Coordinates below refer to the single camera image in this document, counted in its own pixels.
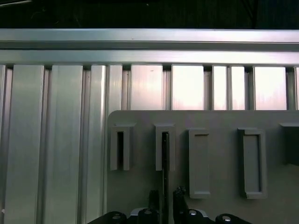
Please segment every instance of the black clamp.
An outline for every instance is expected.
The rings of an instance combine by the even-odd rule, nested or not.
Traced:
[[[231,214],[221,214],[215,221],[204,211],[189,209],[185,201],[185,188],[178,187],[173,192],[173,219],[175,224],[250,224]]]

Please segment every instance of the gray mounting plate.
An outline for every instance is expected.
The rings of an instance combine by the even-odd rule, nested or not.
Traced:
[[[128,127],[121,149],[126,169],[110,170],[120,159],[112,132],[122,127]],[[254,224],[298,222],[297,111],[116,111],[108,128],[109,211],[129,214],[148,205],[150,190],[162,190],[159,136],[165,129],[174,141],[167,167],[170,223],[177,186],[188,190],[189,208],[210,218],[231,213]]]

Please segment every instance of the metal frame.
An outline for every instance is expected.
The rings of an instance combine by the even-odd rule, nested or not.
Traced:
[[[299,51],[296,30],[0,29],[0,49]]]
[[[0,29],[6,64],[299,65],[299,31]]]

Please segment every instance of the rectangular slot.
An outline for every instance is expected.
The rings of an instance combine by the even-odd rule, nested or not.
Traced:
[[[241,143],[241,186],[247,199],[267,198],[266,149],[263,130],[239,129]]]
[[[208,135],[204,128],[189,130],[190,198],[202,199],[210,196]]]
[[[155,124],[156,127],[156,171],[163,170],[163,136],[168,140],[168,171],[175,170],[175,127],[174,125]]]
[[[83,67],[54,65],[49,78],[45,224],[77,220]]]
[[[228,79],[226,66],[212,67],[212,109],[228,109]]]
[[[245,70],[242,66],[230,67],[230,109],[245,110]]]
[[[286,74],[283,67],[254,67],[256,110],[286,110]]]
[[[42,65],[14,66],[4,216],[7,224],[36,220],[43,79]]]
[[[123,169],[123,132],[117,133],[117,166]]]
[[[114,126],[110,134],[110,170],[130,170],[133,125]]]
[[[165,110],[162,65],[132,65],[128,110]]]
[[[173,65],[172,109],[205,109],[205,76],[203,66]]]

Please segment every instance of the black mechanical part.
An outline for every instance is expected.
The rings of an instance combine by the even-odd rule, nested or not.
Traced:
[[[231,214],[221,214],[216,217],[216,223],[217,224],[250,224],[249,222],[240,219],[237,216],[231,215]]]
[[[175,224],[250,224],[231,214],[221,214],[213,221],[203,211],[189,209],[184,195],[184,187],[178,187],[173,192],[173,220]]]
[[[189,209],[184,198],[185,193],[184,187],[178,187],[173,192],[173,220],[175,224],[183,223],[186,211]]]
[[[151,190],[149,193],[149,208],[159,211],[159,191],[158,190]]]
[[[111,211],[91,221],[89,224],[126,224],[127,217],[118,211]]]

